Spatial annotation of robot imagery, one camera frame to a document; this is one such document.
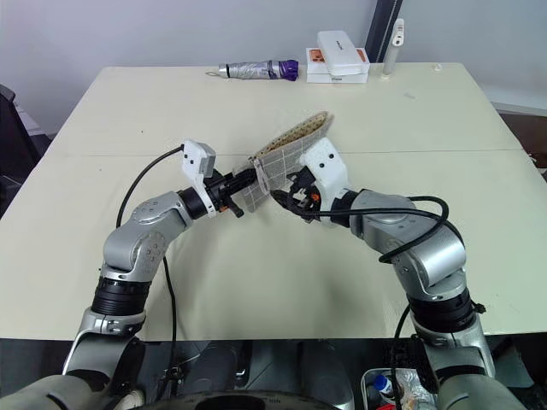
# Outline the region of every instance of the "small container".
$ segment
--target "small container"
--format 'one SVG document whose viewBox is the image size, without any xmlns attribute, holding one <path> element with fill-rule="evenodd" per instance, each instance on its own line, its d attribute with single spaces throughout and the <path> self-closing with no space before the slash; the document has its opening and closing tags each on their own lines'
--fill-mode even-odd
<svg viewBox="0 0 547 410">
<path fill-rule="evenodd" d="M 377 409 L 384 405 L 392 405 L 394 401 L 386 397 L 383 393 L 380 393 L 374 387 L 374 381 L 379 375 L 383 375 L 391 382 L 391 389 L 393 389 L 393 380 L 391 379 L 391 369 L 369 369 L 362 375 L 361 378 L 361 392 L 364 410 Z M 432 395 L 420 383 L 418 372 L 415 369 L 397 369 L 397 382 L 399 385 L 399 393 L 401 394 L 401 405 L 403 408 L 427 409 L 436 408 L 437 398 L 436 395 Z"/>
<path fill-rule="evenodd" d="M 383 374 L 379 374 L 376 376 L 376 379 L 374 380 L 373 387 L 381 393 L 382 396 L 384 396 L 387 399 L 392 400 L 395 396 L 395 393 L 393 392 L 393 384 L 391 383 L 391 380 L 384 376 Z"/>
</svg>

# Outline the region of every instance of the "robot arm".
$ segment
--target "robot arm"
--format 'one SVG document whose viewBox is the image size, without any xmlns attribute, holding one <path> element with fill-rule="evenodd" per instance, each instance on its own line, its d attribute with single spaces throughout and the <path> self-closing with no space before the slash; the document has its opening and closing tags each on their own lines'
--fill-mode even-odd
<svg viewBox="0 0 547 410">
<path fill-rule="evenodd" d="M 232 195 L 256 180 L 254 169 L 221 175 L 215 152 L 187 141 L 183 172 L 192 187 L 168 192 L 138 205 L 129 220 L 104 244 L 104 262 L 93 303 L 84 311 L 62 375 L 38 380 L 1 400 L 6 409 L 111 408 L 136 379 L 144 346 L 135 334 L 142 328 L 144 304 L 169 244 L 204 215 L 227 209 L 243 211 Z"/>
<path fill-rule="evenodd" d="M 415 210 L 410 198 L 353 191 L 344 162 L 326 138 L 306 151 L 300 162 L 303 169 L 290 176 L 290 192 L 272 192 L 273 198 L 308 222 L 348 227 L 370 248 L 391 255 L 387 261 L 407 294 L 438 387 L 440 408 L 524 408 L 494 379 L 491 353 L 466 284 L 466 253 L 456 228 L 442 225 L 431 237 L 397 252 L 431 230 L 436 220 L 410 214 Z M 399 211 L 373 212 L 378 208 Z"/>
</svg>

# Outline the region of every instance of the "black chair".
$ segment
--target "black chair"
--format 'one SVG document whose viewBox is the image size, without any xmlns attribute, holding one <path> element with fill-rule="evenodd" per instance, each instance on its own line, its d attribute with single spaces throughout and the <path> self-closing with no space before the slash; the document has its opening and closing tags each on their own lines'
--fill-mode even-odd
<svg viewBox="0 0 547 410">
<path fill-rule="evenodd" d="M 29 136 L 15 93 L 0 85 L 0 217 L 50 145 L 46 135 Z"/>
</svg>

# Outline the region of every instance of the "purple umbrella handle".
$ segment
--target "purple umbrella handle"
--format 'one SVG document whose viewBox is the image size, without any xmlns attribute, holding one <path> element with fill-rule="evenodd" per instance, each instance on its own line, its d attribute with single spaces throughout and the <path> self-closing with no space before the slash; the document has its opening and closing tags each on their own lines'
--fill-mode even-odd
<svg viewBox="0 0 547 410">
<path fill-rule="evenodd" d="M 298 78 L 298 61 L 286 60 L 279 62 L 279 71 L 282 79 L 295 81 Z"/>
</svg>

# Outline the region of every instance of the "white table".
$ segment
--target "white table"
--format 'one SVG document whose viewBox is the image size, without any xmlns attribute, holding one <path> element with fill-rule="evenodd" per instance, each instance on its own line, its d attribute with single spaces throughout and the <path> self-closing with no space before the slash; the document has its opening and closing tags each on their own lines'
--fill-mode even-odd
<svg viewBox="0 0 547 410">
<path fill-rule="evenodd" d="M 373 67 L 363 86 L 223 80 L 208 69 L 114 67 L 97 77 L 0 220 L 0 337 L 74 337 L 121 198 L 157 155 L 194 138 L 228 172 L 322 109 L 336 116 L 329 138 L 356 189 L 449 203 L 486 333 L 547 330 L 547 184 L 463 66 L 401 64 L 389 81 Z M 187 185 L 172 157 L 127 210 Z M 392 337 L 406 300 L 378 256 L 273 201 L 240 220 L 203 218 L 168 251 L 179 336 Z M 162 270 L 146 308 L 140 336 L 169 339 Z"/>
</svg>

